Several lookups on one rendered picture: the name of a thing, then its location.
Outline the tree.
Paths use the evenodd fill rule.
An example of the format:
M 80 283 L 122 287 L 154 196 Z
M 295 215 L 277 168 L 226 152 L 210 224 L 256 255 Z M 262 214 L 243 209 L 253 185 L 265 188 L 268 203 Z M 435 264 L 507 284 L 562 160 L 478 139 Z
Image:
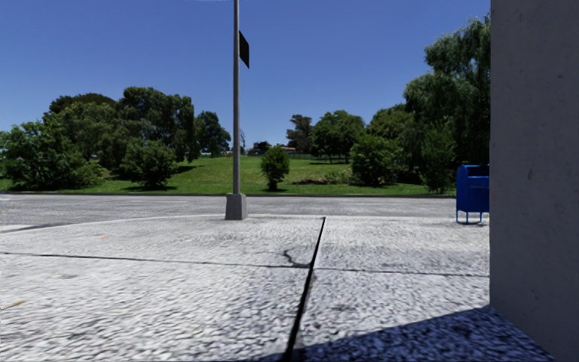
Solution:
M 290 159 L 281 146 L 270 148 L 261 160 L 261 171 L 267 179 L 269 192 L 277 191 L 277 184 L 282 182 L 290 171 Z

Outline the trees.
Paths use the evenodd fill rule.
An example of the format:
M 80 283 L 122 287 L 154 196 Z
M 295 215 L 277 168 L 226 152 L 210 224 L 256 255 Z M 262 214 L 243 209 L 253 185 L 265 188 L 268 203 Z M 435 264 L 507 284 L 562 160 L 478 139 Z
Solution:
M 39 121 L 0 132 L 0 178 L 16 190 L 79 189 L 105 173 L 162 189 L 180 162 L 221 155 L 231 136 L 214 112 L 195 114 L 190 97 L 128 87 L 55 99 Z
M 459 164 L 487 164 L 491 124 L 491 18 L 472 19 L 424 50 L 429 70 L 409 81 L 402 103 L 378 110 L 369 123 L 346 111 L 319 121 L 291 117 L 289 144 L 349 170 L 329 183 L 380 187 L 418 182 L 442 194 Z

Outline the blue letter box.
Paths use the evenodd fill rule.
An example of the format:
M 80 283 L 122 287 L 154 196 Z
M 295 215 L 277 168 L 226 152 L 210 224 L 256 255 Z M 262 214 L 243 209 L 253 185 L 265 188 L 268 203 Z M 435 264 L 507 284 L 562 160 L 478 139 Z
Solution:
M 462 164 L 456 173 L 456 207 L 455 218 L 458 222 L 458 212 L 466 213 L 466 223 L 469 223 L 470 213 L 478 213 L 482 221 L 484 213 L 489 212 L 489 165 Z

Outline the pale concrete building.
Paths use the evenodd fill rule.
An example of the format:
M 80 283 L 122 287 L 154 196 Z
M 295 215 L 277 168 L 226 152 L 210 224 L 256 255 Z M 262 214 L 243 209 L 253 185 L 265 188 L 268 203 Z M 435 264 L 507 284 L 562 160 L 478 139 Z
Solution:
M 579 362 L 579 0 L 491 0 L 490 300 Z

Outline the sign on a post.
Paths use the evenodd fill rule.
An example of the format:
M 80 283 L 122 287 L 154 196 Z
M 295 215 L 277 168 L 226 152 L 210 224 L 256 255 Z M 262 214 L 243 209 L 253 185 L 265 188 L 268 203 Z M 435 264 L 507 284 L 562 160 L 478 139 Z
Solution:
M 239 0 L 233 0 L 233 191 L 226 195 L 226 220 L 243 220 L 247 218 L 247 198 L 241 192 L 240 177 L 240 98 L 239 98 L 239 71 L 240 71 L 240 36 L 239 36 Z

